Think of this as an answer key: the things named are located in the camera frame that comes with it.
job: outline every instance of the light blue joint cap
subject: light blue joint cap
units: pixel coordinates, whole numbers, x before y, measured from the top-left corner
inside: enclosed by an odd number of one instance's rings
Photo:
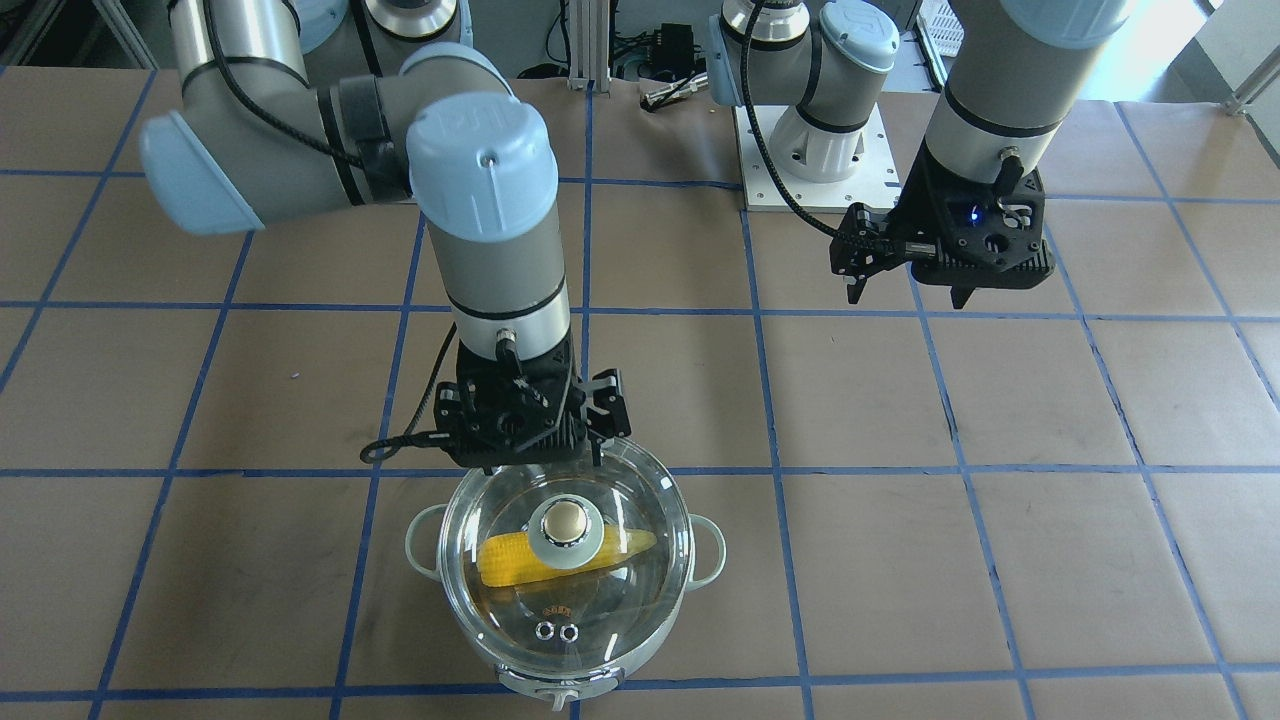
[[[730,67],[728,47],[724,45],[724,31],[719,27],[719,13],[708,20],[707,37],[712,41],[712,53],[707,59],[707,81],[712,86],[712,100],[717,105],[742,105],[742,94],[737,87],[737,68]]]
[[[302,53],[310,53],[329,40],[347,18],[348,5],[347,0],[293,0],[293,9],[298,12],[298,23],[302,26],[298,37]]]
[[[431,102],[408,128],[410,186],[444,232],[503,242],[556,204],[559,168],[547,123],[511,95],[462,92]]]
[[[507,92],[515,95],[515,92],[511,90],[511,85],[507,83],[507,79],[504,77],[502,77],[502,73],[498,72],[498,68],[495,68],[493,63],[489,61],[489,58],[485,58],[484,54],[476,50],[475,47],[467,47],[466,45],[461,45],[457,42],[433,42],[430,45],[424,45],[419,47],[417,50],[413,51],[412,55],[404,59],[404,64],[401,65],[399,74],[402,76],[408,74],[415,65],[425,63],[431,58],[457,58],[460,60],[468,60],[471,63],[475,63],[481,68],[493,73],[493,77],[500,79],[502,85],[507,86]]]
[[[818,14],[822,35],[841,55],[873,73],[893,69],[901,41],[897,26],[879,8],[863,0],[833,0]]]
[[[193,234],[262,229],[262,220],[177,110],[147,120],[138,145],[151,192],[182,229]]]

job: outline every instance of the metal base plate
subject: metal base plate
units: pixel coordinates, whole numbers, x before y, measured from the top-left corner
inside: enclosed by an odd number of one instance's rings
[[[778,124],[778,118],[786,110],[782,105],[756,105],[755,119],[760,122],[760,132],[765,137]],[[760,150],[751,137],[751,126],[746,119],[745,108],[735,108],[737,119],[737,155],[742,163],[742,179],[746,187],[746,209],[758,211],[787,211],[786,202],[778,195],[769,173],[764,169]],[[815,183],[800,179],[778,169],[782,183],[800,205],[810,213],[844,213],[850,202],[865,202],[870,208],[888,210],[897,204],[901,192],[901,179],[893,169],[893,154],[884,137],[884,122],[879,106],[872,109],[867,127],[863,128],[863,152],[858,156],[858,172],[846,181]]]

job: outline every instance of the robotic arm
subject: robotic arm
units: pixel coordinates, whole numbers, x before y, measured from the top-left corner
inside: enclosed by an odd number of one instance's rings
[[[852,174],[847,159],[899,45],[888,17],[835,0],[810,23],[801,0],[724,0],[712,18],[709,78],[718,101],[746,105],[788,206],[832,236],[831,270],[845,277],[849,302],[872,275],[910,263],[916,281],[950,286],[960,309],[977,288],[1027,290],[1053,273],[1036,165],[1130,5],[952,0],[965,40],[901,197],[891,210],[854,202],[840,228],[800,208],[769,158],[814,182]],[[753,94],[791,105],[768,140]]]
[[[1128,4],[955,0],[966,40],[893,209],[855,202],[829,228],[767,160],[791,209],[832,237],[831,268],[850,302],[869,277],[904,263],[920,282],[951,286],[956,307],[974,288],[1028,288],[1053,272],[1036,164]],[[436,388],[436,430],[411,427],[362,459],[404,446],[443,448],[467,468],[588,447],[599,459],[603,442],[630,434],[618,372],[576,373],[547,127],[483,55],[448,42],[465,32],[457,0],[352,4],[380,9],[360,19],[412,32],[421,47],[396,76],[324,87],[308,85],[289,0],[168,6],[184,109],[150,120],[141,147],[174,222],[192,233],[244,232],[410,197],[426,217],[461,340],[457,382]],[[712,24],[713,92],[746,105],[762,154],[773,150],[814,182],[852,174],[899,46],[888,18],[860,0],[828,3],[813,22],[801,0],[724,0]],[[384,56],[403,50],[397,42]],[[356,45],[379,54],[376,42]],[[790,105],[768,141],[755,100]]]
[[[426,217],[461,340],[457,382],[436,389],[439,429],[375,443],[366,461],[407,445],[467,468],[588,446],[598,459],[630,433],[617,370],[576,373],[547,126],[483,55],[435,42],[398,76],[314,88],[287,0],[169,8],[184,109],[150,120],[141,147],[179,225],[244,232],[411,196]]]

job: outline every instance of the pot handle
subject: pot handle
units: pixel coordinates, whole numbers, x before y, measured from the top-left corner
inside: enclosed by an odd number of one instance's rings
[[[690,579],[687,583],[685,583],[685,592],[692,592],[698,588],[704,588],[712,584],[712,582],[716,578],[719,578],[721,571],[724,570],[724,559],[727,557],[728,553],[728,548],[724,546],[724,533],[721,532],[719,525],[712,523],[710,519],[708,518],[704,518],[701,515],[694,515],[692,512],[689,514],[689,524],[701,525],[712,532],[712,536],[716,537],[716,547],[718,550],[719,559],[716,561],[716,569],[712,570],[710,575],[707,575],[705,578],[696,580]]]
[[[413,557],[413,534],[417,533],[417,527],[422,524],[422,520],[426,520],[431,515],[442,515],[445,509],[448,509],[448,505],[433,505],[428,507],[410,520],[408,530],[404,532],[404,557],[408,559],[410,566],[438,583],[440,582],[440,571],[438,569],[424,568],[417,559]]]

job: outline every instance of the blue grid line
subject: blue grid line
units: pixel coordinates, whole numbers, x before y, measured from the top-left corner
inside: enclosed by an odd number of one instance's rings
[[[996,600],[996,610],[1000,612],[1000,624],[1005,630],[1005,642],[1009,644],[1009,659],[1014,666],[1014,678],[1018,680],[1018,692],[1023,698],[1023,710],[1027,720],[1036,720],[1036,706],[1032,703],[1030,685],[1027,683],[1027,673],[1023,669],[1021,652],[1018,648],[1018,638],[1014,634],[1014,621],[1009,615],[1009,603],[1005,600],[1005,588],[1000,582],[1000,573],[996,570],[996,555],[991,548],[991,538],[987,536],[987,521],[983,519],[982,505],[978,502],[978,491],[973,486],[973,475],[969,473],[964,455],[964,445],[960,442],[960,429],[956,424],[955,410],[951,406],[951,393],[947,391],[947,380],[942,373],[942,363],[938,360],[938,348],[933,342],[933,332],[929,329],[928,316],[924,314],[924,301],[920,297],[920,286],[915,278],[909,278],[911,297],[915,300],[915,309],[920,313],[920,332],[924,334],[924,346],[929,352],[929,364],[933,366],[933,379],[938,386],[938,395],[942,401],[942,411],[947,418],[947,429],[951,436],[951,447],[955,450],[956,462],[960,465],[960,479],[964,482],[965,497],[969,501],[969,511],[973,512],[973,524],[978,530],[978,544],[982,546],[983,562],[987,566],[987,578],[991,580],[991,592]]]
[[[582,357],[580,359],[581,370],[580,374],[584,378],[591,377],[591,184],[594,179],[591,174],[594,173],[593,165],[595,164],[595,81],[588,81],[586,83],[586,133],[585,133],[585,152],[586,160],[584,163],[584,172],[586,177],[582,178]]]
[[[1280,662],[1252,662],[1230,666],[1234,673],[1280,674]],[[1032,680],[1088,679],[1088,678],[1156,678],[1169,675],[1216,675],[1213,664],[1181,665],[1114,665],[1083,667],[1028,669]],[[1015,680],[1012,670],[961,670],[951,673],[881,673],[852,675],[812,675],[813,687],[850,685],[918,685],[946,683],[980,683]],[[771,675],[764,678],[687,678],[627,680],[618,692],[686,691],[735,688],[799,688],[804,680],[799,675]],[[387,684],[335,687],[225,687],[225,688],[122,688],[106,691],[102,698],[113,701],[165,701],[165,700],[273,700],[273,698],[329,698],[334,694],[352,697],[435,697],[477,696],[511,693],[499,683],[440,683],[440,684]],[[84,702],[97,696],[95,691],[0,691],[4,703]]]
[[[723,181],[646,181],[630,178],[590,178],[588,181],[585,177],[562,177],[559,181],[566,184],[585,184],[586,182],[591,182],[594,184],[630,184],[639,187],[716,187],[719,190],[742,190],[741,183]]]
[[[169,300],[0,300],[0,307],[33,309],[58,307],[65,310],[219,310],[221,302],[169,301]],[[237,311],[289,311],[289,313],[399,313],[403,305],[361,302],[232,302]],[[449,313],[448,305],[410,305],[415,314]],[[746,307],[572,307],[575,315],[694,315],[694,316],[750,316],[755,311]],[[916,319],[916,310],[858,310],[858,309],[762,309],[767,318],[905,318]],[[1074,313],[1019,313],[980,310],[924,310],[925,318],[951,320],[1060,320],[1076,322]],[[1251,323],[1276,324],[1280,315],[1158,315],[1133,313],[1085,313],[1091,320],[1143,322],[1143,323]]]
[[[1217,299],[1219,305],[1222,306],[1222,311],[1231,323],[1231,329],[1235,331],[1235,337],[1240,341],[1240,347],[1244,348],[1244,355],[1249,359],[1249,364],[1253,365],[1253,372],[1257,373],[1258,379],[1262,380],[1262,387],[1266,388],[1267,396],[1271,398],[1271,405],[1276,410],[1280,410],[1280,396],[1276,395],[1276,389],[1267,378],[1266,370],[1263,370],[1262,364],[1258,363],[1258,355],[1253,351],[1253,346],[1249,343],[1249,340],[1244,337],[1244,331],[1240,328],[1240,324],[1235,322],[1235,314],[1231,311],[1231,305],[1226,301],[1226,296],[1222,295],[1222,290],[1219,287],[1217,281],[1213,279],[1213,274],[1210,273],[1208,264],[1204,263],[1204,256],[1201,255],[1199,247],[1196,246],[1196,240],[1192,237],[1190,231],[1187,228],[1187,223],[1183,220],[1183,214],[1178,211],[1178,205],[1169,196],[1169,190],[1165,187],[1165,182],[1160,179],[1160,174],[1156,172],[1156,165],[1151,161],[1151,156],[1147,155],[1147,150],[1142,146],[1142,141],[1138,140],[1138,133],[1134,132],[1133,123],[1129,122],[1129,115],[1125,114],[1124,108],[1119,104],[1116,104],[1116,111],[1120,113],[1120,122],[1124,123],[1124,129],[1129,133],[1129,140],[1133,141],[1134,147],[1138,149],[1138,155],[1142,156],[1142,161],[1147,165],[1147,172],[1151,173],[1152,179],[1156,181],[1156,187],[1160,188],[1160,195],[1164,196],[1165,202],[1169,206],[1169,211],[1172,213],[1174,222],[1178,223],[1178,229],[1183,233],[1183,240],[1187,241],[1187,247],[1190,249],[1192,256],[1196,258],[1196,264],[1199,265],[1201,272],[1204,274],[1204,279],[1208,281],[1208,287],[1213,291],[1213,297]]]
[[[1034,465],[993,464],[965,465],[972,475],[992,473],[1061,473],[1061,474],[1138,474],[1146,469],[1161,475],[1280,475],[1280,465]],[[685,466],[668,468],[672,475],[769,475],[772,466]],[[959,475],[960,465],[782,465],[778,471],[792,475]],[[383,468],[383,478],[461,478],[461,468]],[[163,478],[164,468],[0,468],[0,478]],[[352,468],[178,468],[175,478],[211,478],[241,475],[244,478],[365,478],[369,470]]]
[[[1124,113],[1121,113],[1120,117],[1124,119]],[[1151,170],[1152,174],[1155,174],[1155,168],[1151,168]],[[1089,320],[1080,309],[1080,297],[1075,292],[1075,284],[1071,282],[1066,265],[1062,263],[1061,254],[1057,252],[1057,243],[1053,241],[1053,233],[1047,224],[1044,225],[1044,240],[1050,243],[1050,247],[1059,258],[1057,268],[1059,272],[1062,273],[1062,284],[1066,286],[1066,292],[1071,297],[1071,304],[1075,306],[1076,311],[1080,313],[1080,327],[1084,331],[1084,338],[1089,343],[1091,352],[1093,352],[1093,361],[1097,364],[1098,373],[1102,375],[1102,383],[1106,386],[1107,395],[1111,397],[1111,405],[1115,406],[1116,414],[1120,418],[1120,425],[1124,428],[1125,439],[1129,442],[1129,450],[1133,452],[1134,461],[1138,464],[1142,483],[1147,488],[1147,496],[1151,498],[1156,519],[1160,521],[1160,529],[1164,533],[1165,542],[1174,556],[1175,565],[1178,566],[1178,574],[1183,580],[1183,587],[1187,589],[1187,594],[1192,601],[1193,609],[1196,610],[1196,618],[1201,624],[1201,630],[1204,633],[1204,639],[1208,642],[1210,651],[1213,653],[1215,665],[1222,675],[1224,683],[1226,683],[1226,691],[1231,698],[1231,705],[1235,707],[1235,715],[1239,720],[1248,720],[1248,714],[1244,711],[1244,703],[1240,701],[1240,693],[1235,687],[1235,679],[1231,676],[1231,670],[1222,656],[1222,648],[1217,643],[1217,635],[1208,621],[1208,615],[1204,612],[1204,603],[1201,601],[1199,592],[1196,589],[1196,583],[1192,580],[1190,571],[1187,569],[1187,561],[1183,559],[1183,552],[1178,547],[1178,539],[1174,537],[1172,527],[1170,527],[1169,518],[1165,515],[1160,495],[1156,492],[1156,484],[1151,479],[1151,468],[1142,456],[1142,448],[1138,447],[1137,436],[1133,434],[1133,427],[1129,424],[1129,418],[1125,414],[1124,405],[1120,402],[1120,393],[1116,392],[1115,383],[1111,380],[1111,370],[1107,369],[1107,361],[1102,356],[1102,351],[1098,348],[1097,338],[1093,336],[1093,328],[1089,325]]]
[[[155,77],[155,72],[151,73],[151,77]],[[182,457],[182,451],[187,445],[191,423],[196,418],[196,407],[200,405],[200,397],[205,391],[205,380],[209,378],[209,368],[214,363],[214,354],[218,352],[218,342],[221,340],[223,328],[227,325],[227,316],[230,314],[232,297],[236,295],[236,287],[239,284],[241,273],[244,269],[244,261],[248,259],[248,251],[252,245],[253,233],[248,232],[241,243],[239,256],[236,259],[236,269],[232,270],[230,281],[227,283],[227,293],[223,296],[223,309],[218,313],[218,320],[214,323],[209,346],[205,348],[205,357],[200,363],[200,372],[196,374],[196,382],[191,389],[191,398],[187,401],[187,410],[182,416],[182,425],[178,428],[178,438],[174,441],[173,452],[169,456],[169,468],[165,471],[164,480],[160,483],[160,492],[156,495],[156,502],[151,510],[151,520],[147,524],[146,536],[142,538],[142,548],[138,551],[138,561],[133,569],[133,578],[129,580],[129,591],[124,596],[124,606],[120,609],[120,619],[115,625],[115,634],[111,637],[106,661],[102,664],[102,674],[99,678],[93,703],[90,706],[88,720],[97,720],[102,712],[102,701],[108,688],[111,685],[115,664],[119,661],[120,650],[124,647],[124,635],[128,632],[129,620],[133,619],[133,607],[138,600],[138,591],[142,588],[142,577],[146,574],[147,561],[151,559],[151,550],[155,547],[156,534],[160,530],[160,518],[164,515],[165,503],[169,501],[169,492],[173,489],[178,459]]]
[[[984,683],[1016,680],[1012,670],[966,670],[956,673],[884,673],[874,675],[817,675],[815,685],[919,685],[927,683]]]
[[[422,258],[422,237],[426,234],[426,217],[417,215],[417,231],[413,234],[413,252],[410,256],[408,277],[404,281],[404,299],[401,309],[399,327],[396,331],[396,348],[392,351],[392,365],[387,377],[387,395],[383,397],[383,416],[378,425],[378,437],[390,434],[392,409],[396,405],[396,386],[399,382],[401,360],[404,356],[404,338],[408,334],[410,302],[413,300],[413,287],[417,281],[417,265]],[[347,685],[347,671],[351,667],[351,650],[356,641],[356,620],[360,616],[360,598],[365,587],[365,569],[369,562],[369,542],[374,533],[374,514],[378,506],[378,489],[381,484],[383,464],[375,462],[369,477],[369,496],[365,501],[365,519],[360,529],[360,547],[356,551],[356,571],[351,582],[351,601],[347,603],[347,623],[342,633],[342,648],[338,651],[338,670],[334,678],[333,700],[329,703],[330,720],[342,715],[342,689]]]
[[[760,386],[764,400],[764,425],[769,437],[769,470],[773,475],[773,502],[778,512],[778,533],[782,541],[782,569],[787,580],[787,602],[791,609],[791,634],[800,671],[800,694],[805,720],[814,720],[813,691],[809,687],[809,651],[804,639],[804,619],[800,616],[800,594],[796,591],[795,560],[791,553],[791,527],[787,520],[786,487],[782,482],[782,456],[778,451],[778,430],[773,416],[773,388],[769,383],[769,360],[764,345],[764,318],[760,314],[760,293],[755,278],[755,252],[751,247],[751,224],[746,210],[739,210],[742,224],[742,247],[746,254],[746,281],[751,291],[751,322],[755,325],[755,354],[760,365]]]
[[[1236,662],[1230,667],[1233,673],[1280,673],[1280,662]]]
[[[27,170],[20,168],[0,169],[0,177],[37,178],[145,178],[146,173],[137,170]]]
[[[1048,195],[1050,200],[1088,200],[1094,202],[1196,202],[1201,205],[1280,205],[1280,200],[1268,200],[1265,197],[1171,197],[1161,196],[1152,197],[1149,195],[1079,195],[1079,193],[1057,193]]]
[[[1139,678],[1157,675],[1217,675],[1217,665],[1116,665],[1110,667],[1055,667],[1028,670],[1034,680],[1066,678]]]
[[[142,91],[138,94],[138,100],[133,104],[133,111],[129,113],[129,119],[124,123],[124,129],[120,132],[120,138],[115,142],[115,150],[111,151],[111,156],[106,161],[105,173],[110,173],[115,168],[115,163],[120,159],[120,152],[124,150],[124,143],[129,140],[129,132],[132,132],[134,123],[138,122],[138,114],[142,111],[142,105],[147,100],[147,94],[151,92],[151,85],[156,79],[156,72],[151,70],[147,74],[147,81],[142,85]],[[102,190],[106,187],[106,174],[104,174],[97,181],[97,187],[93,188],[93,195],[88,199],[88,205],[84,206],[84,213],[81,215],[79,222],[76,224],[76,229],[72,232],[72,237],[67,241],[67,247],[63,249],[61,256],[58,259],[58,264],[54,266],[54,273],[50,275],[49,282],[45,283],[44,292],[40,293],[41,302],[49,302],[50,296],[54,295],[54,287],[58,284],[58,279],[61,277],[63,270],[67,268],[67,261],[70,260],[72,251],[76,250],[76,245],[79,243],[81,234],[84,232],[84,227],[88,224],[90,217],[93,214],[93,208],[97,206],[97,201],[102,197]],[[36,324],[40,322],[40,316],[44,314],[44,307],[36,307],[27,320],[27,327],[22,332],[22,337],[18,338],[18,345],[14,346],[13,352],[9,355],[9,361],[5,364],[4,370],[0,370],[0,393],[9,384],[9,378],[13,377],[14,368],[18,366],[18,360],[22,359],[22,354],[27,350],[27,342],[31,341],[31,333],[35,332]]]

